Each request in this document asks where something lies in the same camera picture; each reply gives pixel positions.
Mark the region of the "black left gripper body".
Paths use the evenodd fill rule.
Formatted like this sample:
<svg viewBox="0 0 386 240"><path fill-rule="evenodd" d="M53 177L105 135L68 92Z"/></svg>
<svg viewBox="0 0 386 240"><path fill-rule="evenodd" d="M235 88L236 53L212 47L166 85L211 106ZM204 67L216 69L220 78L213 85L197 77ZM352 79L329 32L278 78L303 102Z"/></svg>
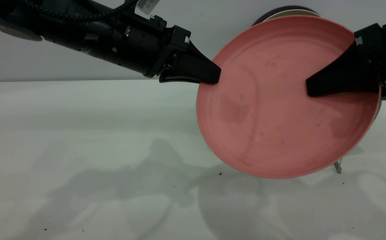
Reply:
<svg viewBox="0 0 386 240"><path fill-rule="evenodd" d="M151 68L145 76L152 78L170 70L178 53L188 49L190 36L190 31L176 25L171 28L164 28L157 46L158 55L152 59Z"/></svg>

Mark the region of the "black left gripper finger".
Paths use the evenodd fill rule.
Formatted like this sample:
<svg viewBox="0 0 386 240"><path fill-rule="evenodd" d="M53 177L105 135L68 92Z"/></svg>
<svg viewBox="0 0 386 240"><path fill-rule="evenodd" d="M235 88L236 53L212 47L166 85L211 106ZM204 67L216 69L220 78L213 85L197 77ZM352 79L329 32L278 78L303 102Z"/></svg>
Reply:
<svg viewBox="0 0 386 240"><path fill-rule="evenodd" d="M205 83L205 84L210 84L209 81L202 78L197 78L197 77L189 77L189 76L163 76L161 75L159 77L159 82L160 83L168 83L168 82L188 82L188 83L195 83L195 84L200 84L200 83Z"/></svg>
<svg viewBox="0 0 386 240"><path fill-rule="evenodd" d="M221 68L203 55L192 42L187 50L178 55L176 61L176 76L202 78L210 84L219 82Z"/></svg>

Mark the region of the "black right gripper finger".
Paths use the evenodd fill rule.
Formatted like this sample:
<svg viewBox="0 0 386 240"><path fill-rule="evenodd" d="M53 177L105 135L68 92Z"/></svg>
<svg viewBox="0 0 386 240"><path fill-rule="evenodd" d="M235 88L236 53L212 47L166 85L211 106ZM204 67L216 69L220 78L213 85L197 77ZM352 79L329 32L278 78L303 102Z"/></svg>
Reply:
<svg viewBox="0 0 386 240"><path fill-rule="evenodd" d="M347 92L378 93L377 72L364 53L353 43L329 65L306 79L309 97Z"/></svg>

